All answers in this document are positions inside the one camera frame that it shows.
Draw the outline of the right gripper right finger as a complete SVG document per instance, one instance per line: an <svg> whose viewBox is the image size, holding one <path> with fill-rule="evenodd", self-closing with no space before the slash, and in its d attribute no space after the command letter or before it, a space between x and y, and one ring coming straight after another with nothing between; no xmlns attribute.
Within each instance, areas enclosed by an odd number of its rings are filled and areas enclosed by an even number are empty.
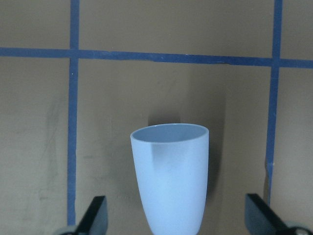
<svg viewBox="0 0 313 235"><path fill-rule="evenodd" d="M287 226L256 193L245 195L245 226L251 235L311 235L301 226Z"/></svg>

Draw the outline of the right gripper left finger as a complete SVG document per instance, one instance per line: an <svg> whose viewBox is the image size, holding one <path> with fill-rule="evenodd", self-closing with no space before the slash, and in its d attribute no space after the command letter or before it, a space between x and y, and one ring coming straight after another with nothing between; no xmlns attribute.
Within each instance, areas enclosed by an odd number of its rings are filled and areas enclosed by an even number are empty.
<svg viewBox="0 0 313 235"><path fill-rule="evenodd" d="M108 209L106 196L93 198L78 225L71 225L55 231L56 235L105 235L108 230Z"/></svg>

